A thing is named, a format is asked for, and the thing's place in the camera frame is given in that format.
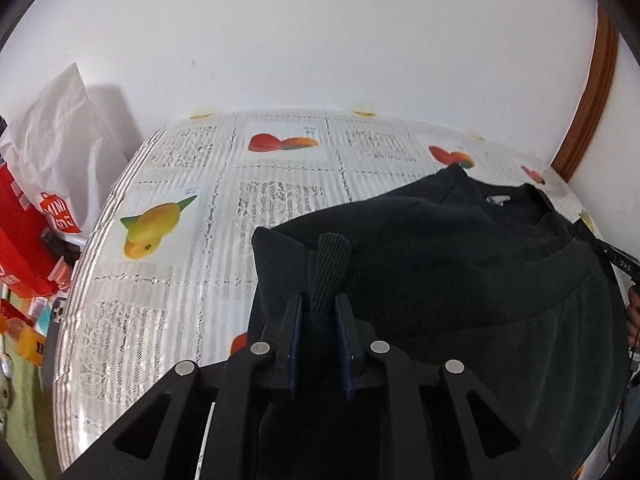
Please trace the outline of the person's right hand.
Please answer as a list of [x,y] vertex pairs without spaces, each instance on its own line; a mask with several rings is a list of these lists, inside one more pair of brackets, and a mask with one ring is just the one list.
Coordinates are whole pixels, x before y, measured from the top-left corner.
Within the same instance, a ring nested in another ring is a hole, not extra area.
[[628,300],[626,309],[628,346],[637,348],[640,338],[640,297],[634,286],[628,289]]

